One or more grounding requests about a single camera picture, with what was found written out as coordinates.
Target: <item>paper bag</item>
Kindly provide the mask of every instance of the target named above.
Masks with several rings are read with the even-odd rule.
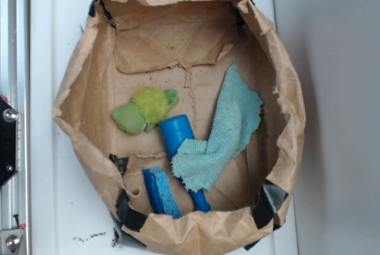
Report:
[[[262,120],[205,194],[211,212],[193,212],[171,175],[159,129],[130,136],[111,112],[143,87],[173,88],[180,102],[168,117],[186,114],[196,139],[207,140],[233,62],[264,100]],[[53,116],[123,231],[147,250],[224,254],[284,224],[302,158],[305,109],[292,62],[251,0],[94,0]],[[123,173],[109,155],[128,158]],[[170,177],[179,219],[150,206],[141,170],[157,165]]]

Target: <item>stuffed toy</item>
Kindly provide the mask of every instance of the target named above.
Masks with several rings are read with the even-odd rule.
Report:
[[[179,102],[177,94],[175,89],[164,91],[158,87],[145,87],[133,95],[132,103],[115,108],[112,118],[128,134],[135,135],[144,129],[149,132],[165,120]]]

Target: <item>light blue towel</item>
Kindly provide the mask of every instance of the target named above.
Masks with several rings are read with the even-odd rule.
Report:
[[[211,190],[224,167],[249,143],[259,126],[262,104],[232,64],[224,76],[208,141],[186,139],[172,159],[173,173],[187,189]]]

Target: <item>bolt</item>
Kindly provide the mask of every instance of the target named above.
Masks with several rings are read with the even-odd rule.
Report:
[[[14,251],[20,245],[20,239],[16,235],[10,235],[5,243],[11,251]]]
[[[17,119],[17,113],[14,109],[8,108],[4,110],[2,117],[6,122],[14,122]]]

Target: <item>blue plastic handle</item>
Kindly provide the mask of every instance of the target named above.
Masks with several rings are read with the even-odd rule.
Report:
[[[177,154],[179,146],[181,146],[185,139],[195,139],[187,115],[182,114],[169,118],[161,122],[159,126],[170,159]],[[197,192],[189,190],[189,194],[194,201],[195,210],[201,212],[209,212],[211,210],[211,206],[207,203],[202,190]]]

